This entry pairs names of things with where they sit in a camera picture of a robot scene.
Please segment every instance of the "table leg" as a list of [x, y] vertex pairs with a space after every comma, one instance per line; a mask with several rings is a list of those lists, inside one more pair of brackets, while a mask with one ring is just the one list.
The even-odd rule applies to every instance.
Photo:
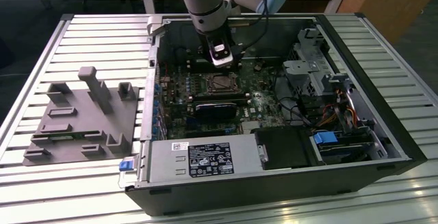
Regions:
[[334, 14], [338, 12], [342, 0], [330, 0], [325, 13]]
[[143, 0], [147, 14], [155, 14], [154, 0]]

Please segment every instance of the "warning label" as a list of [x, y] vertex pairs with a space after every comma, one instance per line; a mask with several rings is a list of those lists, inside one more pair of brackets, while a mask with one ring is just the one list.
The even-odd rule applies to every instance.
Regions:
[[234, 174], [230, 143], [189, 146], [189, 168], [191, 177]]

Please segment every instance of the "motherboard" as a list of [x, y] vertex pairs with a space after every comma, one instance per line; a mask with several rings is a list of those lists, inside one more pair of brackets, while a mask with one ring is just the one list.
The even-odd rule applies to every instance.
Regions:
[[221, 73], [194, 73], [189, 67], [166, 68], [161, 78], [169, 139], [246, 134], [286, 124], [273, 92], [276, 67], [257, 59]]

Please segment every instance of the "floor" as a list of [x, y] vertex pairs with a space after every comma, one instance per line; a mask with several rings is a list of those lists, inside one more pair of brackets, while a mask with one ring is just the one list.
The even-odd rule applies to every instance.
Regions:
[[[163, 13], [170, 4], [157, 5]], [[7, 55], [2, 52], [2, 40], [15, 55], [15, 61], [0, 68], [0, 123], [7, 116], [29, 74], [39, 59], [53, 31], [63, 14], [145, 13], [142, 1], [0, 1], [0, 66]], [[438, 0], [432, 0], [418, 16], [396, 49], [438, 92]]]

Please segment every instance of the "metal bracket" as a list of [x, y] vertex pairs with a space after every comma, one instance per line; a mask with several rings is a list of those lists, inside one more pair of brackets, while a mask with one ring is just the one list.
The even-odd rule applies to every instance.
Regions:
[[149, 35], [150, 36], [157, 36], [162, 32], [165, 32], [165, 23], [163, 23], [163, 16], [162, 15], [153, 15], [149, 18], [149, 25], [147, 25], [147, 30], [149, 30]]

